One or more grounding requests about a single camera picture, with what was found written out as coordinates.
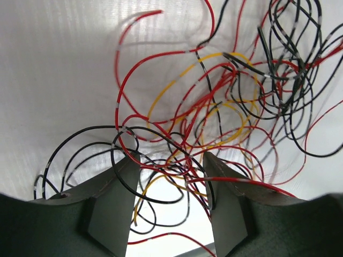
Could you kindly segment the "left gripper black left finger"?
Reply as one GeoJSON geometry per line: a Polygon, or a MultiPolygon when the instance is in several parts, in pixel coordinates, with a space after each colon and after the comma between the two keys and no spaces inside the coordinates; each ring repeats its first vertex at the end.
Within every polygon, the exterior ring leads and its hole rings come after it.
{"type": "Polygon", "coordinates": [[[1,256],[125,256],[140,157],[49,199],[1,195],[1,256]]]}

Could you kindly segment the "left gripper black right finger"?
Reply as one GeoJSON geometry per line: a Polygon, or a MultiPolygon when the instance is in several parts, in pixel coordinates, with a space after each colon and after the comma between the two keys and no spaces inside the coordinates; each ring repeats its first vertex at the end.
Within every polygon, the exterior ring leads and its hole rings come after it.
{"type": "Polygon", "coordinates": [[[217,256],[342,256],[342,194],[302,200],[244,182],[205,153],[217,256]]]}

